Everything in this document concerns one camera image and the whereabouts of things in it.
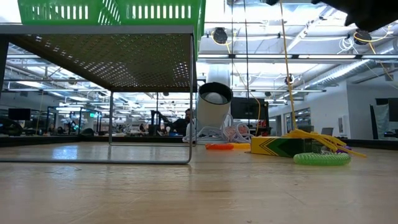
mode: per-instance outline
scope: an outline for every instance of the ceiling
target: ceiling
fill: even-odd
[[[246,8],[243,1],[236,1],[234,5],[227,4],[225,0],[212,0],[206,2],[205,35],[201,37],[200,56],[204,55],[277,55],[274,59],[252,58],[247,63],[246,59],[232,61],[226,58],[199,57],[197,62],[198,84],[209,75],[213,65],[228,65],[227,74],[231,75],[232,88],[245,88],[244,83],[249,81],[251,89],[286,89],[286,65],[283,57],[284,39],[281,26],[281,13],[279,5],[268,6],[260,0],[247,0]],[[345,27],[346,14],[324,4],[288,3],[284,5],[285,36],[288,54],[370,54],[369,45],[353,43],[353,34],[356,26]],[[0,22],[20,23],[17,0],[0,2]],[[217,27],[223,27],[228,35],[227,43],[219,45],[211,38],[212,32]],[[374,43],[377,48],[396,38],[398,35],[398,22],[390,27],[371,33],[373,39],[381,39]],[[102,87],[88,82],[77,74],[60,68],[41,58],[31,57],[29,52],[15,45],[10,45],[7,60],[5,89],[53,89],[49,94],[74,103],[91,103],[91,107],[107,112],[109,108],[109,92]],[[394,60],[385,62],[393,64]],[[291,60],[289,73],[294,77],[295,86],[316,80],[324,72],[341,64],[352,63],[353,59],[340,58],[339,60],[324,58],[322,60]],[[375,68],[376,73],[381,73],[380,68]],[[367,72],[363,77],[374,75]],[[27,83],[26,80],[37,81],[36,84]],[[360,85],[383,85],[381,78],[371,78],[361,82]],[[235,95],[244,96],[242,91],[234,92]],[[254,92],[257,97],[265,97],[263,91]],[[296,100],[303,100],[308,93],[295,95]],[[271,98],[280,98],[283,93],[273,93]],[[170,119],[177,119],[184,115],[188,108],[189,94],[187,93],[117,93],[115,94],[116,114],[131,116],[134,119],[146,120],[149,110],[156,109],[156,98],[159,98],[158,110]]]

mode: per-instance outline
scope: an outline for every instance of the ductwork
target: ductwork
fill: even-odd
[[[398,38],[395,38],[392,41],[388,41],[385,44],[377,47],[378,54],[398,54]],[[366,52],[366,54],[373,54],[372,51]],[[358,62],[354,62],[351,64],[340,65],[337,66],[316,78],[316,80],[312,80],[312,82],[306,83],[305,86],[299,86],[298,89],[301,88],[315,88],[317,85],[328,86],[331,84],[337,84],[340,81],[343,81],[347,78],[353,77],[359,73],[366,72],[369,68],[374,68],[377,66],[375,60],[366,59],[360,60]]]

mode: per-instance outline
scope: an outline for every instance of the green coiled cable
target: green coiled cable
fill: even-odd
[[[306,152],[293,157],[296,164],[311,166],[343,166],[351,162],[351,157],[346,153],[315,154]]]

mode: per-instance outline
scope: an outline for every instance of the wooden table surface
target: wooden table surface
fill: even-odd
[[[398,152],[299,166],[194,149],[187,166],[0,163],[0,223],[398,223]],[[183,159],[184,148],[99,142],[0,148],[1,157]]]

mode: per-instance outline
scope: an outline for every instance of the white cylindrical object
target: white cylindrical object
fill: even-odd
[[[197,107],[198,130],[206,126],[220,128],[229,111],[232,97],[231,89],[224,84],[212,82],[202,85]]]

